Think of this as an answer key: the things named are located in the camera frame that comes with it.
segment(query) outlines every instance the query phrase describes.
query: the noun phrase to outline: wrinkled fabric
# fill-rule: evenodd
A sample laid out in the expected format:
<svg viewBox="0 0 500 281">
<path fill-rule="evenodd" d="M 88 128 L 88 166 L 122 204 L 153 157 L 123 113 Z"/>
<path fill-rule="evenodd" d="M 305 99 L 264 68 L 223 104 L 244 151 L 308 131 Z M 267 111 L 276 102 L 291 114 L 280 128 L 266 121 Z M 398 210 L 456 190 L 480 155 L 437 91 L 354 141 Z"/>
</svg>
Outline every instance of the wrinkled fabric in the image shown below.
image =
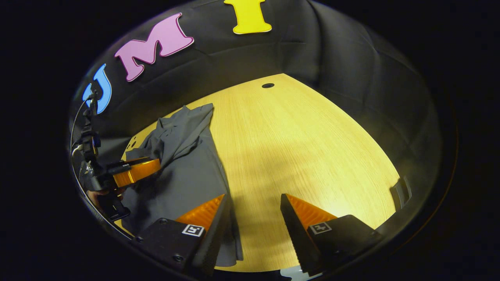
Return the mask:
<svg viewBox="0 0 500 281">
<path fill-rule="evenodd" d="M 228 181 L 209 129 L 213 113 L 209 103 L 195 109 L 183 106 L 169 118 L 159 118 L 138 147 L 126 153 L 128 160 L 160 159 L 161 169 L 127 188 L 122 201 L 131 214 L 122 225 L 136 235 L 159 218 L 175 220 L 221 194 L 230 197 Z M 233 206 L 216 265 L 229 267 L 243 260 Z"/>
</svg>

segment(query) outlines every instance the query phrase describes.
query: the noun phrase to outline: light wood tabletop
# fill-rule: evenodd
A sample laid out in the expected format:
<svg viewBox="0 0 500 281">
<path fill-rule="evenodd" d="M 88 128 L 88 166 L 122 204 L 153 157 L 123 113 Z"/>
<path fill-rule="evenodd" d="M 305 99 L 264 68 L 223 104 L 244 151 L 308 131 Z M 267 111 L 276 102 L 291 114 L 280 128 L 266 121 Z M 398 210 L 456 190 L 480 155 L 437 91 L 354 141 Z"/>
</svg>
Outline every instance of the light wood tabletop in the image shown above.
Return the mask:
<svg viewBox="0 0 500 281">
<path fill-rule="evenodd" d="M 267 83 L 274 86 L 262 87 Z M 337 217 L 354 215 L 372 228 L 394 214 L 389 188 L 399 175 L 393 164 L 358 123 L 320 93 L 277 74 L 186 106 L 209 103 L 210 131 L 227 175 L 243 249 L 243 261 L 216 269 L 261 272 L 299 265 L 280 211 L 283 193 Z M 127 150 L 133 142 L 138 147 L 155 127 L 156 122 L 132 137 Z"/>
</svg>

